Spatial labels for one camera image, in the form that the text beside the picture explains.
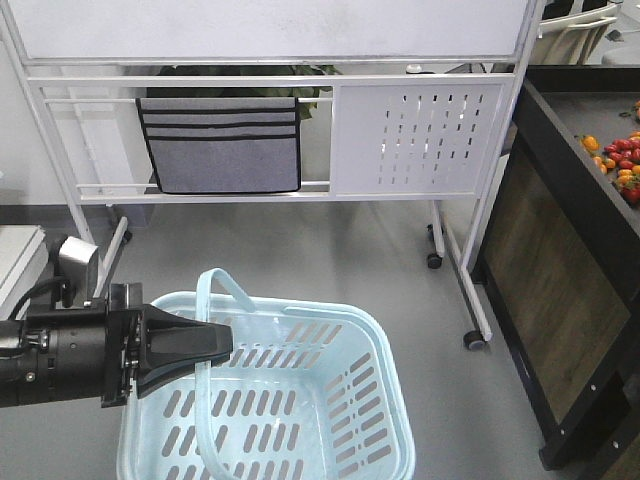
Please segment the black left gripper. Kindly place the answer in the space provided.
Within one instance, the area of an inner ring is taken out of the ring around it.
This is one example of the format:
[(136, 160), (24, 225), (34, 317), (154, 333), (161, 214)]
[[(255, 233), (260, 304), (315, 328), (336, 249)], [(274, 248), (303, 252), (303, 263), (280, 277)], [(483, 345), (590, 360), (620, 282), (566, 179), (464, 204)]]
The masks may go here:
[[(232, 329), (144, 305), (141, 283), (111, 284), (106, 299), (101, 406), (125, 405), (132, 390), (142, 399), (195, 372), (197, 363), (226, 361)], [(149, 366), (146, 361), (177, 361)]]

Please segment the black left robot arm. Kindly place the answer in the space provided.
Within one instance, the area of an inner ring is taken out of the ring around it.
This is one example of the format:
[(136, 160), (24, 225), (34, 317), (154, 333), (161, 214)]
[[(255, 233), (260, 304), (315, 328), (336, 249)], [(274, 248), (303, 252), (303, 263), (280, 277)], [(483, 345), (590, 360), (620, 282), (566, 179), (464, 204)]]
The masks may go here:
[(36, 306), (2, 321), (1, 405), (97, 397), (104, 408), (121, 406), (232, 351), (230, 327), (145, 304), (138, 284), (113, 284), (83, 307)]

